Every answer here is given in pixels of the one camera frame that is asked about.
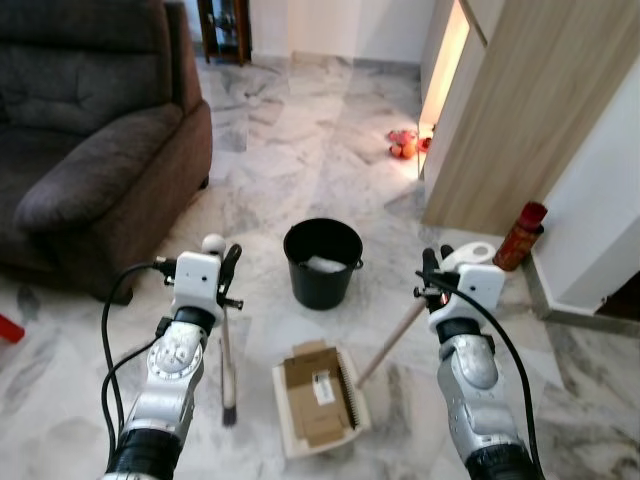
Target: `red item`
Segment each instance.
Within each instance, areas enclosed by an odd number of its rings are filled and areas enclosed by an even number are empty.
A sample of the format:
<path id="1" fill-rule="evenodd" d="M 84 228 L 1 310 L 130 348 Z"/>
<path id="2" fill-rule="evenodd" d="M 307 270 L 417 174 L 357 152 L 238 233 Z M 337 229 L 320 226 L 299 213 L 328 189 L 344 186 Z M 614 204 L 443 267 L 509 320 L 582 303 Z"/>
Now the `red item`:
<path id="1" fill-rule="evenodd" d="M 4 315 L 0 315 L 0 337 L 6 338 L 11 343 L 18 343 L 24 337 L 24 328 Z"/>
<path id="2" fill-rule="evenodd" d="M 518 268 L 544 232 L 540 223 L 546 214 L 547 209 L 541 203 L 527 203 L 493 257 L 493 263 L 506 272 Z"/>

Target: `sofa armrest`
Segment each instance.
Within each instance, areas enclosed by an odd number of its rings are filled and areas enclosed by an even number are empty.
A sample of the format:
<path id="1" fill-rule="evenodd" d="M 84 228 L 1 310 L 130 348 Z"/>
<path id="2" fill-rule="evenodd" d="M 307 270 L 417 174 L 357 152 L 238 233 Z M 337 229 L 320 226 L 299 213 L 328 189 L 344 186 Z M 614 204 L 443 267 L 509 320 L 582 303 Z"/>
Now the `sofa armrest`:
<path id="1" fill-rule="evenodd" d="M 165 2 L 171 39 L 173 102 L 186 114 L 202 102 L 196 57 L 183 2 Z"/>
<path id="2" fill-rule="evenodd" d="M 85 225 L 122 197 L 178 127 L 173 104 L 114 120 L 87 138 L 24 196 L 16 225 L 51 232 Z"/>

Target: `baseboard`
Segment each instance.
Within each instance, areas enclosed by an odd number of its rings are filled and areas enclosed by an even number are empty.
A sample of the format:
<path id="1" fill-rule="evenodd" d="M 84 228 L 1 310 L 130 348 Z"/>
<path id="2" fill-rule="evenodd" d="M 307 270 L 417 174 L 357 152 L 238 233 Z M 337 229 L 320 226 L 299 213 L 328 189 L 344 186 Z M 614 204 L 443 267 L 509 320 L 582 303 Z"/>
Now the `baseboard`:
<path id="1" fill-rule="evenodd" d="M 531 292 L 532 307 L 535 314 L 544 322 L 560 323 L 573 327 L 588 328 L 607 333 L 616 333 L 628 337 L 640 338 L 640 322 L 605 315 L 583 315 L 553 308 L 544 292 L 540 276 L 531 255 L 522 263 L 522 270 Z"/>

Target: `white dustpan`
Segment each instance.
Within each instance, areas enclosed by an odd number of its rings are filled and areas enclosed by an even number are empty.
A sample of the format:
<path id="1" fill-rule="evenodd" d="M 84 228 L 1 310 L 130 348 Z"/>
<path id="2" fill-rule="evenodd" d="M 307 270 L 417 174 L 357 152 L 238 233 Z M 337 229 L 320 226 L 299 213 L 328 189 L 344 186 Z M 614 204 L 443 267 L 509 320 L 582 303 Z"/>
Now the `white dustpan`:
<path id="1" fill-rule="evenodd" d="M 310 447 L 306 439 L 296 437 L 293 429 L 293 418 L 291 416 L 291 406 L 287 396 L 287 388 L 285 384 L 284 367 L 276 365 L 271 370 L 273 376 L 273 386 L 276 393 L 276 403 L 278 404 L 278 413 L 280 417 L 280 430 L 282 431 L 282 442 L 284 444 L 284 453 L 287 458 L 300 458 L 317 453 L 326 452 L 336 447 L 340 447 L 346 443 L 355 440 L 362 432 L 371 429 L 371 417 L 369 409 L 362 390 L 357 389 L 353 383 L 353 379 L 357 378 L 357 372 L 353 360 L 349 354 L 340 347 L 338 350 L 339 358 L 342 362 L 342 369 L 345 372 L 344 380 L 351 398 L 351 408 L 356 418 L 356 428 L 345 428 L 344 437 L 340 440 L 319 447 Z"/>

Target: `broom handle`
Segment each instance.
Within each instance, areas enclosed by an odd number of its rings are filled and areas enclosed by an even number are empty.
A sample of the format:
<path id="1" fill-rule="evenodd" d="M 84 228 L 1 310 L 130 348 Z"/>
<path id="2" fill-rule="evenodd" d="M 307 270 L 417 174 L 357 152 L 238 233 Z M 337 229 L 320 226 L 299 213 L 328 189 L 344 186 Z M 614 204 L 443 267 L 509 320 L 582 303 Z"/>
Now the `broom handle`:
<path id="1" fill-rule="evenodd" d="M 427 300 L 424 297 L 418 298 L 413 303 L 413 305 L 411 305 L 411 308 L 404 315 L 402 321 L 398 324 L 387 341 L 384 342 L 382 350 L 380 350 L 378 354 L 373 358 L 373 360 L 371 360 L 371 363 L 369 363 L 364 373 L 358 379 L 358 382 L 356 383 L 357 389 L 362 388 L 364 382 L 369 379 L 373 371 L 378 368 L 378 365 L 380 365 L 380 362 L 384 360 L 384 357 L 386 357 L 389 351 L 395 346 L 396 343 L 398 343 L 400 337 L 404 335 L 407 329 L 411 326 L 414 320 L 420 316 L 425 308 L 427 308 Z"/>

